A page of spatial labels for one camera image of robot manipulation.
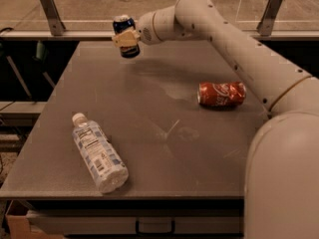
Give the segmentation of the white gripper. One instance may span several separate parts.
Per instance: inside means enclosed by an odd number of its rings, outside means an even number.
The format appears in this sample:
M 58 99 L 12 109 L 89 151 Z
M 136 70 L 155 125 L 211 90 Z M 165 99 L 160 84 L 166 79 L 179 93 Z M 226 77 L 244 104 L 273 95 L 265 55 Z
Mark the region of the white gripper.
M 145 44 L 154 44 L 157 40 L 153 26 L 154 13 L 149 12 L 143 15 L 137 23 L 137 31 L 135 29 L 127 29 L 120 34 L 116 34 L 112 41 L 116 47 L 132 47 L 136 46 L 141 39 Z

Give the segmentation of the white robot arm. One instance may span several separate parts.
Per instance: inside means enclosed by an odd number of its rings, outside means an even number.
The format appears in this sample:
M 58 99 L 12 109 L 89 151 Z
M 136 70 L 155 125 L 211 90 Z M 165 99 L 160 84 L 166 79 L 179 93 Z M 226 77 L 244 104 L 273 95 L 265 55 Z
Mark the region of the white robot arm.
M 271 115 L 247 155 L 244 238 L 319 239 L 319 80 L 228 23 L 211 0 L 176 0 L 113 26 L 119 47 L 192 38 L 214 47 Z

